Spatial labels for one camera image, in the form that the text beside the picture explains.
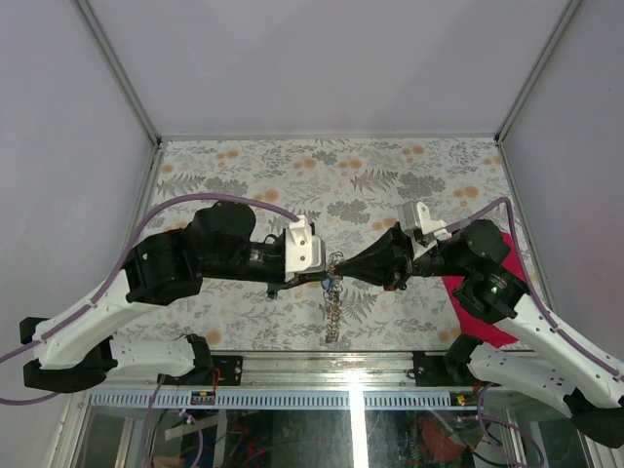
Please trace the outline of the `large metal keyring with keys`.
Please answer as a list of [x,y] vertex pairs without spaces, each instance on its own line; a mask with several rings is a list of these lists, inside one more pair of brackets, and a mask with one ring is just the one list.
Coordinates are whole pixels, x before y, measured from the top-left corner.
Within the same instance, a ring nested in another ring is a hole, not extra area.
[[334,284],[330,290],[323,290],[323,317],[326,322],[325,342],[327,344],[336,343],[339,339],[340,324],[342,322],[341,294],[343,291],[343,287],[342,277],[336,273],[336,267],[344,259],[345,257],[342,252],[332,253],[329,259],[328,275],[334,278]]

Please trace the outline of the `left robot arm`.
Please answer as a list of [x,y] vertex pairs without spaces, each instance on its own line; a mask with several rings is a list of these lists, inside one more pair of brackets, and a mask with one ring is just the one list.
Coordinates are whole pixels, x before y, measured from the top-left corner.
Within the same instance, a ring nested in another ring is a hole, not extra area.
[[200,292],[207,279],[264,283],[269,297],[322,278],[326,246],[299,215],[279,236],[255,242],[255,215],[243,204],[217,202],[183,228],[144,238],[121,268],[76,311],[22,320],[20,340],[33,349],[22,368],[27,388],[70,394],[112,377],[213,385],[208,341],[185,333],[171,341],[132,340],[120,329],[140,316]]

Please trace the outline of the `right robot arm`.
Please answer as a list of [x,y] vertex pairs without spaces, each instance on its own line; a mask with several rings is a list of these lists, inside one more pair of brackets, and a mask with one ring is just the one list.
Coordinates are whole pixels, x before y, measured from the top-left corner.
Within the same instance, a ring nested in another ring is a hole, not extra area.
[[400,225],[360,254],[338,263],[339,276],[402,290],[411,277],[460,278],[452,295],[472,318],[528,346],[542,363],[508,356],[484,339],[462,333],[444,356],[455,384],[476,380],[506,386],[557,410],[591,440],[623,445],[623,364],[609,358],[548,310],[528,284],[503,265],[511,251],[496,225],[476,220],[415,253]]

